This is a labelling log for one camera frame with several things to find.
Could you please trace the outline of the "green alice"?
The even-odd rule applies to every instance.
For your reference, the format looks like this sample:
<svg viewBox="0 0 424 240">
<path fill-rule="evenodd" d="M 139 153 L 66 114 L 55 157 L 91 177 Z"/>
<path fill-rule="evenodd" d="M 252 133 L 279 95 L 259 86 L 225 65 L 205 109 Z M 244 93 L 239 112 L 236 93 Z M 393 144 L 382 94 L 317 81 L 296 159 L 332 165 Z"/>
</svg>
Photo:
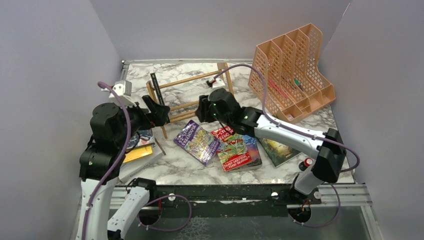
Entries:
<svg viewBox="0 0 424 240">
<path fill-rule="evenodd" d="M 268 155 L 270 161 L 274 165 L 275 168 L 283 165 L 287 161 L 295 158 L 301 152 L 297 149 L 289 147 L 287 145 L 281 144 L 279 142 L 259 138 L 258 141 L 262 145 L 264 151 Z"/>
</svg>

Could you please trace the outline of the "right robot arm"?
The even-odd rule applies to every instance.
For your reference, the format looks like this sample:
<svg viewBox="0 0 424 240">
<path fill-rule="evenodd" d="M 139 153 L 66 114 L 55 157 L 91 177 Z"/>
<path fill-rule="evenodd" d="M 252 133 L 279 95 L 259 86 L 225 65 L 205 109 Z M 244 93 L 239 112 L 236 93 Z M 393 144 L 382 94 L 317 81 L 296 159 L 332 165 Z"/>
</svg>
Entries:
<svg viewBox="0 0 424 240">
<path fill-rule="evenodd" d="M 319 131 L 300 127 L 272 117 L 260 109 L 240 106 L 224 88 L 199 96 L 195 115 L 202 123 L 215 121 L 230 127 L 240 135 L 267 139 L 291 147 L 314 161 L 299 173 L 290 189 L 289 199 L 300 204 L 323 183 L 339 180 L 346 157 L 340 133 L 334 128 Z"/>
</svg>

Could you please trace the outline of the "black moon and sixpence book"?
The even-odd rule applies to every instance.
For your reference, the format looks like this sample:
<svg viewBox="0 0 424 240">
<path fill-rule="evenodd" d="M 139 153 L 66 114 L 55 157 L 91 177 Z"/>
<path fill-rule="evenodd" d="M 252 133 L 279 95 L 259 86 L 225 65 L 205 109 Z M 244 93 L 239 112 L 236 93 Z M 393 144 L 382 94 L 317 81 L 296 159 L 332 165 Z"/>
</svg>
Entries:
<svg viewBox="0 0 424 240">
<path fill-rule="evenodd" d="M 150 73 L 150 80 L 147 82 L 146 87 L 152 99 L 156 103 L 161 105 L 159 113 L 160 113 L 160 116 L 164 119 L 164 124 L 170 123 L 170 118 L 169 118 L 170 107 L 165 105 L 165 101 L 161 93 L 159 82 L 154 72 Z"/>
</svg>

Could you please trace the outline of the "floral little women book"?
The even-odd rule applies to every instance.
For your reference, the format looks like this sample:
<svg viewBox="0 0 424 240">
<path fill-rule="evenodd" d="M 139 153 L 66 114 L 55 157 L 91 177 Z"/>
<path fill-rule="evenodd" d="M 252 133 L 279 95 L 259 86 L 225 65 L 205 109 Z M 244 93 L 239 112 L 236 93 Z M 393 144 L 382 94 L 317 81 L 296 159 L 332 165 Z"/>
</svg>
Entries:
<svg viewBox="0 0 424 240">
<path fill-rule="evenodd" d="M 138 130 L 129 140 L 127 150 L 149 146 L 155 143 L 152 129 Z"/>
</svg>

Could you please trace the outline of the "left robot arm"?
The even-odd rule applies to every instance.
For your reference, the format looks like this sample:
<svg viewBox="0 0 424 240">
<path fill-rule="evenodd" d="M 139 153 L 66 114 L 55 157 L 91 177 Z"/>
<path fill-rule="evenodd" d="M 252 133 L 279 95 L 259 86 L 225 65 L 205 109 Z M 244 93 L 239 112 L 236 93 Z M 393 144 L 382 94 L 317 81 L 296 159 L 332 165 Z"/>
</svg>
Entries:
<svg viewBox="0 0 424 240">
<path fill-rule="evenodd" d="M 81 212 L 78 240 L 122 240 L 125 224 L 109 224 L 112 193 L 131 137 L 138 130 L 162 127 L 170 107 L 160 105 L 143 96 L 147 108 L 138 105 L 121 107 L 116 103 L 102 103 L 92 111 L 92 135 L 79 158 L 81 179 Z"/>
</svg>

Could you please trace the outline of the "yellow book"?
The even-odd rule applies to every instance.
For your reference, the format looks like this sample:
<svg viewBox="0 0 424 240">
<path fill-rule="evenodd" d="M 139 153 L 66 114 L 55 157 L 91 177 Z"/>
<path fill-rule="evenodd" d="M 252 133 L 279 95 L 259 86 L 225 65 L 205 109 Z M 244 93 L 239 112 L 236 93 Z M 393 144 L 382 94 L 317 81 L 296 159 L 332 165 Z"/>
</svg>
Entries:
<svg viewBox="0 0 424 240">
<path fill-rule="evenodd" d="M 152 153 L 153 153 L 152 145 L 146 145 L 139 148 L 134 148 L 133 150 L 125 154 L 123 163 L 128 163 L 134 160 L 138 160 L 140 158 L 151 155 Z"/>
</svg>

